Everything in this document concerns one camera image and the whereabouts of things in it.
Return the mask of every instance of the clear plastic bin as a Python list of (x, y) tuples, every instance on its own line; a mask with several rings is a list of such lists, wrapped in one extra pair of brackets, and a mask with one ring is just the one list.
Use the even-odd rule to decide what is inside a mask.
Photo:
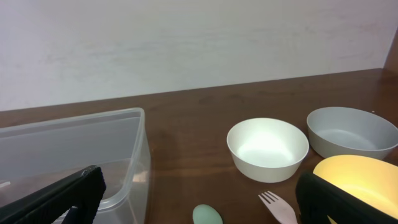
[(0, 129), (0, 207), (98, 165), (106, 191), (94, 223), (143, 224), (150, 181), (144, 123), (144, 110), (133, 108)]

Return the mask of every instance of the bowl rim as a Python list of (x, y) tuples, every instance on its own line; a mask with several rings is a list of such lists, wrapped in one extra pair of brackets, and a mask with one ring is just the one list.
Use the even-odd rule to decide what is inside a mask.
[(327, 141), (327, 142), (329, 142), (329, 143), (331, 143), (331, 144), (334, 144), (334, 145), (336, 145), (336, 146), (343, 147), (343, 148), (345, 148), (345, 149), (352, 149), (352, 150), (363, 151), (363, 152), (381, 152), (381, 151), (387, 151), (387, 150), (391, 150), (391, 149), (393, 149), (393, 148), (395, 148), (395, 147), (398, 146), (398, 141), (397, 141), (397, 143), (396, 143), (394, 146), (391, 146), (391, 147), (388, 147), (388, 148), (385, 148), (385, 149), (364, 150), (364, 149), (356, 149), (356, 148), (348, 147), (348, 146), (342, 146), (341, 144), (337, 144), (337, 143), (335, 143), (335, 142), (331, 142), (331, 141), (329, 141), (329, 140), (327, 140), (327, 139), (321, 137), (319, 134), (317, 134), (317, 132), (315, 132), (315, 131), (310, 127), (310, 125), (309, 125), (309, 123), (308, 123), (308, 119), (310, 118), (311, 114), (313, 114), (314, 112), (316, 112), (316, 111), (318, 111), (318, 110), (324, 110), (324, 109), (330, 109), (330, 108), (343, 108), (343, 109), (349, 109), (349, 110), (356, 110), (356, 111), (360, 111), (361, 113), (368, 113), (368, 114), (371, 114), (371, 115), (373, 115), (373, 116), (377, 116), (377, 117), (383, 119), (384, 121), (386, 121), (387, 123), (389, 123), (390, 125), (392, 125), (392, 126), (396, 129), (396, 131), (398, 132), (398, 128), (397, 128), (393, 123), (391, 123), (391, 122), (388, 121), (387, 119), (385, 119), (385, 118), (383, 118), (383, 117), (381, 117), (381, 116), (378, 116), (378, 115), (376, 115), (376, 114), (374, 114), (374, 113), (370, 113), (370, 112), (367, 112), (367, 111), (364, 111), (364, 110), (355, 109), (355, 108), (348, 108), (348, 107), (344, 107), (344, 106), (327, 106), (327, 107), (318, 108), (318, 109), (316, 109), (316, 110), (313, 110), (313, 111), (311, 111), (311, 113), (307, 116), (307, 127), (308, 127), (308, 129), (311, 130), (311, 131), (312, 131), (314, 134), (316, 134), (318, 137), (322, 138), (322, 140)]
[[(289, 126), (291, 126), (291, 127), (293, 127), (294, 129), (296, 129), (296, 130), (298, 131), (299, 135), (302, 136), (302, 137), (304, 137), (305, 142), (306, 142), (306, 145), (307, 145), (307, 146), (306, 146), (306, 149), (307, 149), (307, 150), (305, 151), (304, 156), (302, 156), (301, 159), (297, 160), (296, 162), (294, 162), (294, 163), (292, 163), (292, 164), (289, 164), (289, 165), (286, 165), (286, 166), (278, 166), (278, 167), (259, 166), (259, 165), (255, 165), (255, 164), (252, 164), (252, 163), (250, 163), (250, 162), (247, 162), (247, 161), (245, 161), (244, 159), (240, 158), (237, 154), (235, 154), (235, 152), (233, 152), (233, 151), (231, 150), (231, 147), (229, 146), (229, 142), (228, 142), (229, 134), (231, 133), (231, 131), (232, 131), (237, 125), (239, 125), (239, 124), (241, 124), (241, 123), (243, 123), (243, 122), (246, 122), (246, 121), (254, 120), (254, 119), (268, 119), (268, 120), (274, 120), (274, 121), (278, 121), (278, 122), (281, 122), (281, 123), (288, 124)], [(228, 134), (226, 135), (226, 144), (227, 144), (227, 146), (228, 146), (228, 149), (229, 149), (230, 153), (232, 153), (234, 156), (236, 156), (236, 157), (237, 157), (238, 159), (240, 159), (241, 161), (243, 161), (243, 162), (245, 162), (245, 163), (247, 163), (247, 164), (250, 164), (251, 166), (261, 167), (261, 168), (269, 168), (269, 169), (280, 169), (280, 168), (290, 167), (290, 166), (294, 166), (294, 165), (296, 165), (296, 164), (299, 164), (299, 163), (301, 163), (301, 162), (304, 160), (304, 158), (308, 155), (308, 152), (310, 151), (310, 143), (309, 143), (309, 141), (308, 141), (307, 136), (303, 133), (302, 130), (300, 130), (298, 127), (294, 126), (293, 124), (290, 124), (290, 123), (288, 123), (288, 122), (286, 122), (286, 121), (282, 121), (282, 120), (275, 119), (275, 118), (250, 118), (250, 119), (245, 119), (244, 121), (240, 121), (240, 122), (236, 123), (236, 124), (228, 131)]]

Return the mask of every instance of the pink fork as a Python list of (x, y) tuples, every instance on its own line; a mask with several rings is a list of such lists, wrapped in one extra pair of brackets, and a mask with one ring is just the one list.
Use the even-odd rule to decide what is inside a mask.
[(281, 224), (297, 224), (293, 208), (278, 195), (268, 191), (259, 195), (260, 199)]

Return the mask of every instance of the wooden tabletop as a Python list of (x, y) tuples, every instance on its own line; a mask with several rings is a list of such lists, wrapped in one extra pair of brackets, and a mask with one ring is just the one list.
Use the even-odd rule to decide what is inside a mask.
[[(264, 184), (235, 168), (226, 135), (234, 124), (258, 117), (284, 120), (307, 134), (307, 115), (326, 106), (374, 111), (398, 126), (398, 75), (363, 70), (4, 111), (0, 127), (144, 108), (152, 154), (146, 223), (192, 223), (192, 210), (202, 203), (215, 208), (225, 223), (277, 223), (257, 194), (270, 190), (298, 213), (297, 179), (322, 158), (311, 149), (293, 177)], [(385, 160), (398, 165), (398, 151)]]

